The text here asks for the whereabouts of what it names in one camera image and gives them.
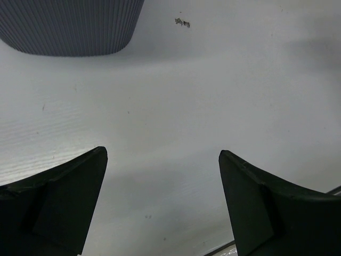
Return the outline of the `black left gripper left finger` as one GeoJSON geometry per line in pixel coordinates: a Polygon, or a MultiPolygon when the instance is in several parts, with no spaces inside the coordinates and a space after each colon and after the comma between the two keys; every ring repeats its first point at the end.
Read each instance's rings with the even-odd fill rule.
{"type": "Polygon", "coordinates": [[[1,186],[1,255],[81,255],[107,168],[105,147],[1,186]]]}

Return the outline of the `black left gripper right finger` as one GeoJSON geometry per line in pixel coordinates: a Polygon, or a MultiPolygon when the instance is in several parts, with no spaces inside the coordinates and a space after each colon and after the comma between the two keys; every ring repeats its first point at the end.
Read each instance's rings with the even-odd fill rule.
{"type": "Polygon", "coordinates": [[[239,255],[340,255],[340,196],[286,181],[227,150],[219,166],[239,255]]]}

